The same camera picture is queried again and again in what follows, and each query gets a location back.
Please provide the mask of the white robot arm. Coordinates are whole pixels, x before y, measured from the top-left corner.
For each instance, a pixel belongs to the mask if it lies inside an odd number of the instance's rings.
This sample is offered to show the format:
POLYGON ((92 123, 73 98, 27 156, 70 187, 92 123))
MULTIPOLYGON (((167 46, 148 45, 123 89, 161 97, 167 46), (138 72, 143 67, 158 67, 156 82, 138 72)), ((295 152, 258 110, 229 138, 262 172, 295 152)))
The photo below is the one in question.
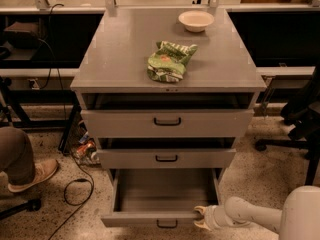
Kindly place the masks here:
POLYGON ((207 230, 255 223, 277 233, 278 240, 320 240, 320 188, 316 186, 293 190, 281 210, 256 206, 240 197, 194 210, 202 215, 194 224, 207 230))

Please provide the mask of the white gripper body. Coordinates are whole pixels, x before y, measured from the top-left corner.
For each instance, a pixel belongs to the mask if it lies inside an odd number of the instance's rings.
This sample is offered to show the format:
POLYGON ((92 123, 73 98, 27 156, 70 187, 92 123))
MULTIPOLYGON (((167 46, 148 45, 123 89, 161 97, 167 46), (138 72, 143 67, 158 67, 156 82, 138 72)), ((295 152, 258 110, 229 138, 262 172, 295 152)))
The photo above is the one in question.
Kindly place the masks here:
POLYGON ((223 206, 207 206, 203 212, 203 226, 205 229, 213 230, 225 227, 226 214, 223 206))

